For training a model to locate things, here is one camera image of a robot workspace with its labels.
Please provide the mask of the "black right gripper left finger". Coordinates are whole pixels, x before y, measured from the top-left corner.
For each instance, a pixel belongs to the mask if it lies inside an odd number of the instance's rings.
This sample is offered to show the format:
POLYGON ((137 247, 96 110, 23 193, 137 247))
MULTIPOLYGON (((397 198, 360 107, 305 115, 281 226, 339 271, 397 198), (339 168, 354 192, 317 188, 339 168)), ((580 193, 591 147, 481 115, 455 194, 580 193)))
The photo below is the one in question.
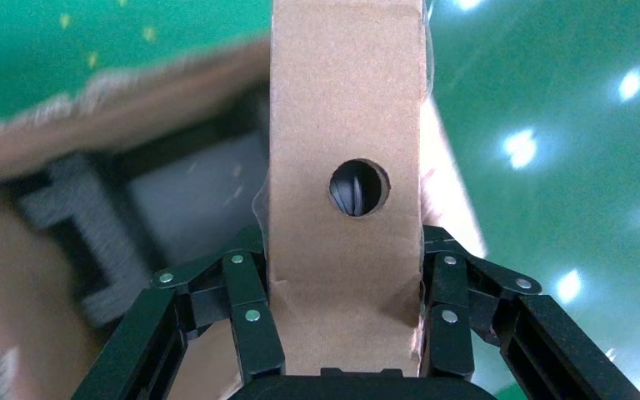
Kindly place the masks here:
POLYGON ((245 227, 211 256, 158 272, 73 398, 167 398, 188 343, 221 321, 231 324, 243 384, 285 373, 258 226, 245 227))

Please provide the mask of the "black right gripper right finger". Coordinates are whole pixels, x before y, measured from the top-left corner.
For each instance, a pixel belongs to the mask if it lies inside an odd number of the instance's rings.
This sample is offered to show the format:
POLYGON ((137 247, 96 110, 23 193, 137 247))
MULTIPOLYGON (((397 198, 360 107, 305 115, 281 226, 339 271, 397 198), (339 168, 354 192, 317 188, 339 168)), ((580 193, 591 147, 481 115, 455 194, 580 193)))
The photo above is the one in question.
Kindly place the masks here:
POLYGON ((529 399, 640 399, 640 391, 534 278, 423 226, 422 375, 470 381, 472 336, 499 349, 529 399))

